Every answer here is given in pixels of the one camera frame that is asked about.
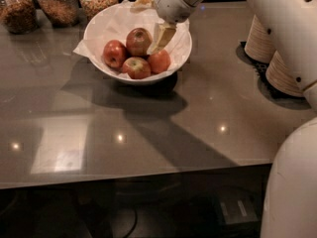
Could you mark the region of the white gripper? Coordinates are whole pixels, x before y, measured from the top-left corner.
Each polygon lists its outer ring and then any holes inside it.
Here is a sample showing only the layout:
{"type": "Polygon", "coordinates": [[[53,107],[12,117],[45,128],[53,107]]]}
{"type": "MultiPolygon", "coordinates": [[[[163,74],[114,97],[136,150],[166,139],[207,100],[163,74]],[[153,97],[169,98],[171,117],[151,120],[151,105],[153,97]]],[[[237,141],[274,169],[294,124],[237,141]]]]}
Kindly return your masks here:
{"type": "Polygon", "coordinates": [[[136,0],[132,5],[133,11],[156,9],[164,23],[155,25],[153,41],[147,54],[152,55],[163,50],[176,33],[176,25],[185,22],[195,10],[189,0],[136,0]]]}

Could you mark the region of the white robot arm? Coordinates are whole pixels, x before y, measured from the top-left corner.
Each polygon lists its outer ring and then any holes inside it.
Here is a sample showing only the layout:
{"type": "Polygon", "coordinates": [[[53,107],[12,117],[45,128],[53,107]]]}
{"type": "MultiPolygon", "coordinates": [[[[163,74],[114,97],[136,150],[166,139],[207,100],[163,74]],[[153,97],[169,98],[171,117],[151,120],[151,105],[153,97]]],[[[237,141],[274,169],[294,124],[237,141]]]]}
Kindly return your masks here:
{"type": "MultiPolygon", "coordinates": [[[[203,0],[137,0],[162,19],[155,27],[156,53],[171,41],[176,26],[203,0]]],[[[317,110],[317,0],[247,0],[273,41],[285,71],[268,69],[275,88],[298,94],[317,110]]],[[[296,129],[281,145],[268,177],[261,238],[317,238],[317,118],[296,129]]]]}

